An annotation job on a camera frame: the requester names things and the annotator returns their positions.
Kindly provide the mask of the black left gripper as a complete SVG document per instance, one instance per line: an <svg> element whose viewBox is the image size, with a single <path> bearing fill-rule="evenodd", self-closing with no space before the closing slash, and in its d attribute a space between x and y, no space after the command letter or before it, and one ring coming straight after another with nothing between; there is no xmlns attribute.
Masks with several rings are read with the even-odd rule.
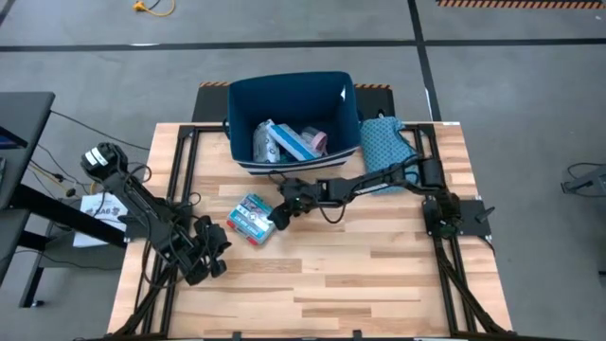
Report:
<svg viewBox="0 0 606 341"><path fill-rule="evenodd" d="M209 272L213 278L217 278L227 269L224 260L212 258L215 256L215 252L223 252L232 243L227 239L224 229L218 224L214 224L209 216L202 217L202 224L202 233L198 233L194 237L188 236L183 241L188 258L184 278L189 286L206 279Z"/></svg>

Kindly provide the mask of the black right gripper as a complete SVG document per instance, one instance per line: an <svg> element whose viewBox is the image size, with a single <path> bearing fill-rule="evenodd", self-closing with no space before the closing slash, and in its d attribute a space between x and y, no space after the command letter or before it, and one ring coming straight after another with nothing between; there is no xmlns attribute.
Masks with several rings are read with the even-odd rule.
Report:
<svg viewBox="0 0 606 341"><path fill-rule="evenodd" d="M293 214L309 213L312 209L327 207L327 185L327 180L309 183L299 178L287 178L277 186L283 203L272 210L268 219L282 231L289 226Z"/></svg>

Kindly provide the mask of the green first aid kit box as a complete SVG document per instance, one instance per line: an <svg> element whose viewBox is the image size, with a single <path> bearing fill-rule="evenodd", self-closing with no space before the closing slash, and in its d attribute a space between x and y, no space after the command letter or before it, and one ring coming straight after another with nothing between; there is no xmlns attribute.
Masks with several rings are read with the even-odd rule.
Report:
<svg viewBox="0 0 606 341"><path fill-rule="evenodd" d="M253 245L264 244L276 225L269 219L273 207L261 197L249 193L244 196L227 216L227 224Z"/></svg>

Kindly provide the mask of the white printed wipes packet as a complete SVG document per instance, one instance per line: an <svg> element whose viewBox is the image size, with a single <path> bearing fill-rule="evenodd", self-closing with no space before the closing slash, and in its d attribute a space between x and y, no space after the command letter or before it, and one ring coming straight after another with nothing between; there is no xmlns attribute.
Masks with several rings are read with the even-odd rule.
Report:
<svg viewBox="0 0 606 341"><path fill-rule="evenodd" d="M262 121L253 134L253 158L258 163L278 163L280 150L276 140L269 134L274 125L271 119Z"/></svg>

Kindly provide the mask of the blue white weekly pill organizer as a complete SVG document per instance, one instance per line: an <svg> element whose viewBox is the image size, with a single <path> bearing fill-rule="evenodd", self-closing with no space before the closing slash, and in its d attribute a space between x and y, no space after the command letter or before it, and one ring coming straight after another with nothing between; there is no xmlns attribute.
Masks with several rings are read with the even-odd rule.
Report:
<svg viewBox="0 0 606 341"><path fill-rule="evenodd" d="M269 135L297 161L308 161L322 156L310 143L286 124L274 124L268 128Z"/></svg>

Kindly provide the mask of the clear cup with pink lid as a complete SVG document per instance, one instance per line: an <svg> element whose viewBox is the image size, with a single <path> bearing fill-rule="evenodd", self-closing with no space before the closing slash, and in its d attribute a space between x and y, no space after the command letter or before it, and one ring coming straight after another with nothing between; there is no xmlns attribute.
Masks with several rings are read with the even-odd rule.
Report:
<svg viewBox="0 0 606 341"><path fill-rule="evenodd" d="M320 155L327 154L328 136L326 133L313 127L306 127L300 135Z"/></svg>

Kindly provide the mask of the folded teal patterned shirt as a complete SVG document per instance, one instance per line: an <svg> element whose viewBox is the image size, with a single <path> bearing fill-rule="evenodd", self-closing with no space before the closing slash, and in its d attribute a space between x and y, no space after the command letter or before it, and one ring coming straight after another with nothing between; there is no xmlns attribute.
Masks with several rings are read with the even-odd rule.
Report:
<svg viewBox="0 0 606 341"><path fill-rule="evenodd" d="M403 179L415 187L419 184L419 168L413 163L405 169L402 163L414 160L418 152L401 135L404 123L395 117L380 117L361 123L361 147L367 174L378 175L355 188L355 194L373 195L403 192L405 187L394 182L385 183L383 177L394 177L396 182Z"/></svg>

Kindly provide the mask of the navy white striped fabric bin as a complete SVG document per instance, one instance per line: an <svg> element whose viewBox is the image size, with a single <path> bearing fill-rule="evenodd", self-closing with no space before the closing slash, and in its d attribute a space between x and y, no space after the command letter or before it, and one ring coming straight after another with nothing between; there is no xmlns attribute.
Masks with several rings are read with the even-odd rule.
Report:
<svg viewBox="0 0 606 341"><path fill-rule="evenodd" d="M255 162L253 134L267 119L298 134L306 127L326 133L327 154L308 161ZM361 119L348 73L278 74L229 85L225 134L233 160L252 175L308 171L347 163L361 144Z"/></svg>

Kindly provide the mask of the white printed paper sheet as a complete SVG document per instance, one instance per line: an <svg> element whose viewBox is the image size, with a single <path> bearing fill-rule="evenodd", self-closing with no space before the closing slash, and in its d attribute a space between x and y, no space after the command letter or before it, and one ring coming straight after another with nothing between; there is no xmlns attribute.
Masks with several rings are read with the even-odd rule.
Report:
<svg viewBox="0 0 606 341"><path fill-rule="evenodd" d="M106 192L85 195L77 204L77 208L102 222L124 232L126 225L118 217L126 215L128 209L113 195ZM78 248L106 245L107 242L77 232L73 246Z"/></svg>

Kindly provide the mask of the dark grey desk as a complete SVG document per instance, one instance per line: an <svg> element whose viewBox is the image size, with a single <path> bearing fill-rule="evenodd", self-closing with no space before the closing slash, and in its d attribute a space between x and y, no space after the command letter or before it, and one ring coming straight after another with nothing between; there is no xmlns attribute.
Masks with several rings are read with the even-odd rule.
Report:
<svg viewBox="0 0 606 341"><path fill-rule="evenodd" d="M35 299L44 272L40 259L48 234L26 230L31 214L66 225L124 249L124 232L22 183L55 99L52 92L0 92L0 285L19 246L38 253L20 299L21 308L41 306Z"/></svg>

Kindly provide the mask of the grey stand foot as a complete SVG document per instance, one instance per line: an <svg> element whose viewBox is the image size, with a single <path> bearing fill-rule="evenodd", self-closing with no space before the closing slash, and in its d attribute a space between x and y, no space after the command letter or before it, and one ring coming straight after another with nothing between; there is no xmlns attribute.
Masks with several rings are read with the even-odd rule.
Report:
<svg viewBox="0 0 606 341"><path fill-rule="evenodd" d="M574 168L589 166L594 169L580 176L573 174ZM580 162L568 166L566 172L570 180L561 182L563 193L587 198L606 198L606 163Z"/></svg>

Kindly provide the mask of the black aluminium table frame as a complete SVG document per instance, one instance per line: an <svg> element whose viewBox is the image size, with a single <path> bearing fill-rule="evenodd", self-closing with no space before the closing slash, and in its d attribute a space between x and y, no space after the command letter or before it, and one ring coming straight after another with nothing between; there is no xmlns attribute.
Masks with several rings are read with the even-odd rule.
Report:
<svg viewBox="0 0 606 341"><path fill-rule="evenodd" d="M462 235L476 237L479 231L487 237L491 210L480 200L461 199L448 189L433 124L417 123L405 130L413 135L419 154L419 184L425 196L422 213L436 255L449 335L464 339L509 335L469 288L458 241Z"/></svg>
<svg viewBox="0 0 606 341"><path fill-rule="evenodd" d="M189 197L193 193L191 186L199 135L218 130L217 127L186 125L180 127L177 134L166 200L187 206L191 214L193 204ZM177 286L183 280L179 269L167 265L145 241L140 282L148 284L148 291L135 300L133 314L110 337L115 341L167 339Z"/></svg>

